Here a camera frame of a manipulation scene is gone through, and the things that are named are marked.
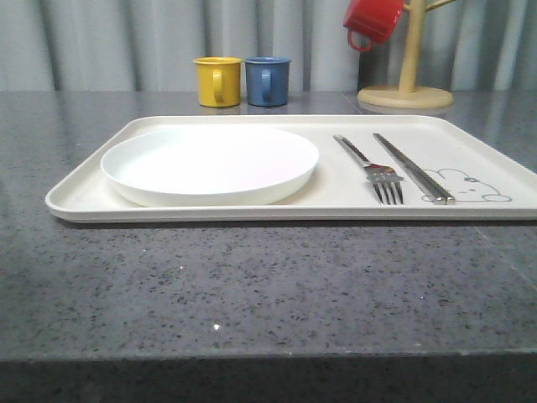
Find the silver metal fork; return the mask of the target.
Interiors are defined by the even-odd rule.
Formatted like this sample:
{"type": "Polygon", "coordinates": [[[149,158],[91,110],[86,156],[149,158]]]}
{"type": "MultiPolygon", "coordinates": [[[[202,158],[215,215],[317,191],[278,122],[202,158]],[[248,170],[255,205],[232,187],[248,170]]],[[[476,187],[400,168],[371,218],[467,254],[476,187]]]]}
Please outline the silver metal fork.
{"type": "Polygon", "coordinates": [[[404,203],[401,186],[403,178],[394,168],[371,162],[349,139],[340,134],[333,135],[333,138],[357,160],[381,204],[402,205],[404,203]]]}

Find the red enamel mug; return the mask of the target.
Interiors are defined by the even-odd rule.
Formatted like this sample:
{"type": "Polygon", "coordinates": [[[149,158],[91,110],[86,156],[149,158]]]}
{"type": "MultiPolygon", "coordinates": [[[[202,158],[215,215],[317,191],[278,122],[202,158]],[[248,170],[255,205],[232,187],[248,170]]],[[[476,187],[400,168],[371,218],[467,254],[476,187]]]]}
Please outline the red enamel mug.
{"type": "Polygon", "coordinates": [[[404,0],[350,1],[343,21],[343,26],[347,29],[347,43],[357,51],[369,51],[375,44],[383,44],[393,33],[404,5],[404,0]],[[368,44],[356,44],[354,34],[366,38],[368,44]]]}

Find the white round plate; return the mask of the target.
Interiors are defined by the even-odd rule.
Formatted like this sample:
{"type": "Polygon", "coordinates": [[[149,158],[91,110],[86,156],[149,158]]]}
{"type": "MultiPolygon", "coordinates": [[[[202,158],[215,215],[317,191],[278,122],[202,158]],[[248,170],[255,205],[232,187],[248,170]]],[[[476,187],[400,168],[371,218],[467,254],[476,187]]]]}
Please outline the white round plate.
{"type": "Polygon", "coordinates": [[[145,207],[265,205],[302,188],[319,158],[308,139],[280,129],[187,126],[125,140],[101,168],[145,207]]]}

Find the cream rabbit serving tray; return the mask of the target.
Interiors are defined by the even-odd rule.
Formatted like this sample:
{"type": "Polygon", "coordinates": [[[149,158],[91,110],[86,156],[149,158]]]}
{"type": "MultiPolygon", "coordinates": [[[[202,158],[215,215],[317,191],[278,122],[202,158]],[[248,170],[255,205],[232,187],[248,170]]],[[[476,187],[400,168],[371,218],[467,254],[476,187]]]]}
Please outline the cream rabbit serving tray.
{"type": "Polygon", "coordinates": [[[536,175],[452,123],[426,116],[237,115],[162,116],[133,120],[54,186],[45,198],[51,213],[69,222],[209,222],[269,220],[533,220],[536,175]],[[121,196],[102,171],[102,156],[127,139],[180,129],[258,131],[279,128],[311,141],[320,160],[308,183],[272,205],[142,207],[121,196]],[[433,176],[456,199],[428,201],[412,181],[404,203],[384,206],[357,162],[335,141],[350,139],[383,165],[393,160],[374,134],[382,134],[433,176]]]}

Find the yellow enamel mug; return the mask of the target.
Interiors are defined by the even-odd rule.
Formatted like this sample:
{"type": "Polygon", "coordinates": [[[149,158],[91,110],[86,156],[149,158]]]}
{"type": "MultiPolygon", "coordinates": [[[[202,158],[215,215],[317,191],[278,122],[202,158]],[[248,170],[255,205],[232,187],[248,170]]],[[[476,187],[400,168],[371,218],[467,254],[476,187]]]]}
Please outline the yellow enamel mug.
{"type": "Polygon", "coordinates": [[[194,59],[198,100],[204,107],[234,107],[241,102],[241,66],[237,57],[194,59]]]}

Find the wooden mug tree stand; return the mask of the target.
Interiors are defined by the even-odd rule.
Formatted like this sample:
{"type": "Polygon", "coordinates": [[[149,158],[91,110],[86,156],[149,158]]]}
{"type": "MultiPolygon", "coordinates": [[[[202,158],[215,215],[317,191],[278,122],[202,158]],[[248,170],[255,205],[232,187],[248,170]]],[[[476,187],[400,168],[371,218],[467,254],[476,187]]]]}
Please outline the wooden mug tree stand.
{"type": "Polygon", "coordinates": [[[417,69],[420,61],[420,46],[423,36],[425,15],[451,1],[410,1],[404,6],[409,13],[409,27],[406,34],[404,56],[397,86],[368,86],[357,94],[360,102],[367,104],[403,108],[436,109],[448,107],[453,103],[450,92],[416,84],[417,69]]]}

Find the grey pleated curtain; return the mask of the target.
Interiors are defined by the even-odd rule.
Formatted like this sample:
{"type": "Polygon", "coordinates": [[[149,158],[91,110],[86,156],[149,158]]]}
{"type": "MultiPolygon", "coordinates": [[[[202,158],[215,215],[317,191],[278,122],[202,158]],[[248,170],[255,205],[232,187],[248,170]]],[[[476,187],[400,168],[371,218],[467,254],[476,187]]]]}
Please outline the grey pleated curtain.
{"type": "MultiPolygon", "coordinates": [[[[290,87],[352,91],[399,79],[407,23],[368,52],[347,44],[344,1],[4,1],[4,91],[196,87],[200,56],[288,56],[290,87]]],[[[536,87],[536,4],[455,1],[425,16],[418,81],[536,87]]]]}

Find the blue enamel mug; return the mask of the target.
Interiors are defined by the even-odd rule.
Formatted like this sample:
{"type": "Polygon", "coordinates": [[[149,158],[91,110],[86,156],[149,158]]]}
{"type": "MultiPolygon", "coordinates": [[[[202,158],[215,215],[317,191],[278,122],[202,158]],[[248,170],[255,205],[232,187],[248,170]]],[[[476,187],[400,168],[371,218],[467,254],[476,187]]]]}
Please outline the blue enamel mug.
{"type": "Polygon", "coordinates": [[[248,104],[257,107],[278,107],[288,103],[288,57],[257,56],[244,60],[248,104]]]}

